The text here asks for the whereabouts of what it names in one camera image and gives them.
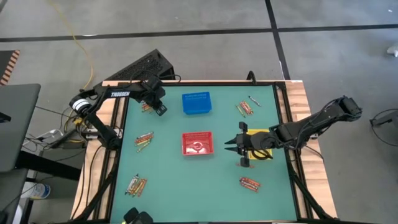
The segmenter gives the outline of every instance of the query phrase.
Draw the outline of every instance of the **green table surface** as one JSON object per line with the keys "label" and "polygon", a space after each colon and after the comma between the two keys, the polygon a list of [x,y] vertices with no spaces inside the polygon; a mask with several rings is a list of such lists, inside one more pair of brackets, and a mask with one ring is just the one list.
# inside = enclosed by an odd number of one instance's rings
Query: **green table surface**
{"label": "green table surface", "polygon": [[[274,149],[274,159],[251,161],[253,169],[236,165],[240,156],[224,143],[240,133],[239,121],[249,129],[278,124],[272,86],[165,86],[163,116],[142,113],[139,103],[128,105],[111,223],[120,223],[132,207],[147,212],[155,222],[237,222],[296,220],[285,152]],[[182,94],[209,91],[213,109],[186,115]],[[251,95],[262,107],[255,105]],[[235,105],[246,100],[254,114],[243,118]],[[134,140],[154,131],[154,139],[140,153]],[[211,131],[214,154],[182,155],[182,133]],[[131,178],[147,179],[141,197],[125,195]],[[239,184],[249,177],[262,186],[258,193]]]}

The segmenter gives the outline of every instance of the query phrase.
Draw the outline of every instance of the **red basket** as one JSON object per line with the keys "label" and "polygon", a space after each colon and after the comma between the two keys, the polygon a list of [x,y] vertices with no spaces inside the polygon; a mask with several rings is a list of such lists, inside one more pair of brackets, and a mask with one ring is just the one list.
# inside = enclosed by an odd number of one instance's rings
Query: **red basket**
{"label": "red basket", "polygon": [[184,156],[206,155],[214,153],[211,131],[183,133],[182,154]]}

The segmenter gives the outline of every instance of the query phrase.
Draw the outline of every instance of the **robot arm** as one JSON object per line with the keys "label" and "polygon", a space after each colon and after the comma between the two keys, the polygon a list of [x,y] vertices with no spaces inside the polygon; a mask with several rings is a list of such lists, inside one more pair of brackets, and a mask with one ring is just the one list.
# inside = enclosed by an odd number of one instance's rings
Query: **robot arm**
{"label": "robot arm", "polygon": [[[104,147],[120,149],[121,140],[118,135],[97,117],[96,111],[108,98],[130,97],[137,102],[145,101],[159,116],[162,116],[167,111],[167,108],[160,100],[165,95],[165,90],[161,85],[162,82],[159,78],[151,76],[148,80],[138,83],[125,83],[119,86],[98,86],[92,90],[82,91],[71,100],[69,105],[84,122],[89,122],[98,130],[98,140]],[[97,96],[94,104],[87,100],[87,98],[92,96]]]}
{"label": "robot arm", "polygon": [[314,134],[323,134],[337,121],[356,121],[362,115],[362,109],[357,106],[352,98],[343,96],[330,101],[319,112],[297,122],[289,122],[269,128],[269,132],[259,132],[253,135],[246,134],[248,126],[239,122],[242,134],[225,144],[236,144],[236,147],[227,147],[227,150],[235,151],[241,158],[241,166],[249,167],[248,152],[257,159],[272,158],[267,151],[261,149],[287,148],[300,149]]}

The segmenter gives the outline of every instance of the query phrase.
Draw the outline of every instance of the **blue basket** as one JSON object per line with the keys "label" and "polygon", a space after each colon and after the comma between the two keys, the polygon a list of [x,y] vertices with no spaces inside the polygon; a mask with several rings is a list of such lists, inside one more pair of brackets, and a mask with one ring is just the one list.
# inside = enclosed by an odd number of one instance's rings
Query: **blue basket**
{"label": "blue basket", "polygon": [[210,93],[202,92],[183,94],[182,108],[184,113],[188,115],[209,113],[211,110]]}

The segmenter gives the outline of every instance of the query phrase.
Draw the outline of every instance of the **gray floor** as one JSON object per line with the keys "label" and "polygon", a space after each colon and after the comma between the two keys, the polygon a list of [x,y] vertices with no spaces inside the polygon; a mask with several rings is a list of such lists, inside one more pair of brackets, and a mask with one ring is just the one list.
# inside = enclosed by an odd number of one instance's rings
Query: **gray floor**
{"label": "gray floor", "polygon": [[[262,0],[54,1],[77,34],[114,34],[270,27]],[[398,23],[398,3],[385,1],[272,0],[278,27]],[[8,0],[0,13],[0,37],[68,35],[46,1]],[[320,139],[338,216],[343,220],[395,223],[398,220],[398,149],[378,141],[368,120],[397,107],[398,60],[385,54],[398,29],[281,33],[292,79],[304,80],[312,111],[341,95],[364,108],[355,123],[339,123]],[[184,79],[282,79],[271,33],[193,35],[84,40],[95,63],[96,84],[153,49],[159,49]],[[39,106],[62,111],[86,82],[90,69],[72,41],[0,43],[19,49],[10,84],[40,83]],[[36,110],[29,132],[60,125],[60,117]],[[378,129],[396,142],[396,130]],[[74,151],[46,152],[59,159]],[[65,161],[79,167],[83,158]],[[76,183],[49,179],[50,200],[35,202],[30,220],[63,222],[72,209]]]}

